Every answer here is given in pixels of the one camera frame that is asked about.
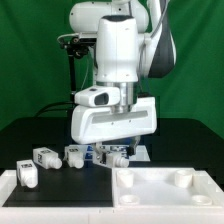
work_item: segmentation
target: black cable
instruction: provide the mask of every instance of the black cable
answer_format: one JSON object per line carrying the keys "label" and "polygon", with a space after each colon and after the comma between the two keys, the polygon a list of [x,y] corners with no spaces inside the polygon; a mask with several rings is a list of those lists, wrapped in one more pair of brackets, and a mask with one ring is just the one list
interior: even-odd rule
{"label": "black cable", "polygon": [[73,107],[74,107],[74,105],[75,105],[75,103],[72,102],[72,101],[65,101],[65,102],[51,103],[51,104],[49,104],[49,105],[43,107],[42,109],[40,109],[40,110],[35,114],[34,117],[38,117],[39,114],[44,113],[44,111],[46,111],[46,110],[47,110],[48,108],[50,108],[50,107],[62,106],[62,105],[68,105],[68,104],[72,105]]}
{"label": "black cable", "polygon": [[63,109],[49,109],[36,113],[35,117],[39,117],[43,113],[52,112],[52,111],[68,111],[71,108],[63,108]]}

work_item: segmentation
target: cable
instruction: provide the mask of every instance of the cable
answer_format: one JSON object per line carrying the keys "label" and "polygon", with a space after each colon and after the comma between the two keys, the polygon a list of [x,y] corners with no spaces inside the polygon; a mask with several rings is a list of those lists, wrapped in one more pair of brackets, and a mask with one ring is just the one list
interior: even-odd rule
{"label": "cable", "polygon": [[88,73],[89,73],[89,55],[87,56],[87,69],[86,69],[86,74],[85,74],[85,77],[84,77],[84,80],[83,80],[83,83],[82,83],[82,86],[81,86],[81,90],[83,89],[84,87],[84,84],[86,82],[86,78],[88,76]]}
{"label": "cable", "polygon": [[38,117],[40,114],[45,113],[45,111],[47,111],[48,108],[50,107],[54,107],[54,106],[61,106],[61,105],[68,105],[71,104],[72,106],[74,106],[74,102],[72,101],[65,101],[65,102],[57,102],[57,103],[51,103],[45,107],[43,107],[42,109],[40,109],[34,117]]}
{"label": "cable", "polygon": [[47,113],[47,112],[52,112],[52,111],[68,111],[69,109],[71,109],[71,108],[44,110],[44,111],[42,111],[41,113],[38,112],[38,113],[35,115],[35,117],[39,117],[41,114],[43,114],[43,113]]}

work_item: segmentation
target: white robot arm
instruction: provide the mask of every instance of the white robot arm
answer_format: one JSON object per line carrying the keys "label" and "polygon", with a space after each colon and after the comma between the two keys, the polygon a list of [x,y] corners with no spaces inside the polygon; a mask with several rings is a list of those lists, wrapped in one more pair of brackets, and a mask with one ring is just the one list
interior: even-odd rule
{"label": "white robot arm", "polygon": [[168,0],[148,0],[152,32],[145,33],[149,16],[138,0],[76,4],[70,13],[77,43],[91,43],[94,85],[75,94],[72,138],[79,144],[133,139],[130,155],[141,135],[156,130],[155,99],[135,95],[141,78],[163,77],[174,67],[176,51],[167,23]]}

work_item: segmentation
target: green wall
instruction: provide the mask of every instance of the green wall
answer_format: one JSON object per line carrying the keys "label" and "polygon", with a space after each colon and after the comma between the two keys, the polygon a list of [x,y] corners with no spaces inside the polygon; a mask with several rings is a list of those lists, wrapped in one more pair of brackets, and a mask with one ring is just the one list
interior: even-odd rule
{"label": "green wall", "polygon": [[[81,1],[0,1],[0,129],[69,100],[68,60],[56,38],[72,32],[68,14],[75,2]],[[197,119],[224,138],[223,11],[223,0],[170,0],[176,67],[144,86],[157,98],[158,116]],[[85,65],[86,59],[76,63],[79,86]]]}

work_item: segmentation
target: black table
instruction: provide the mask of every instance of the black table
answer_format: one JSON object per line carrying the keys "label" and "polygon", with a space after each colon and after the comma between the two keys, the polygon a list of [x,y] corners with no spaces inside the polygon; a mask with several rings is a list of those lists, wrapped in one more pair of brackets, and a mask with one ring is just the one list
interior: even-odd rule
{"label": "black table", "polygon": [[[16,169],[16,161],[32,159],[32,150],[49,147],[63,158],[71,143],[66,118],[23,118],[0,132],[0,171]],[[193,167],[206,170],[224,189],[224,140],[192,119],[159,119],[157,131],[142,137],[151,162],[131,162],[137,167]],[[81,170],[66,163],[59,170],[38,168],[34,189],[19,182],[4,206],[112,206],[111,170],[85,163]]]}

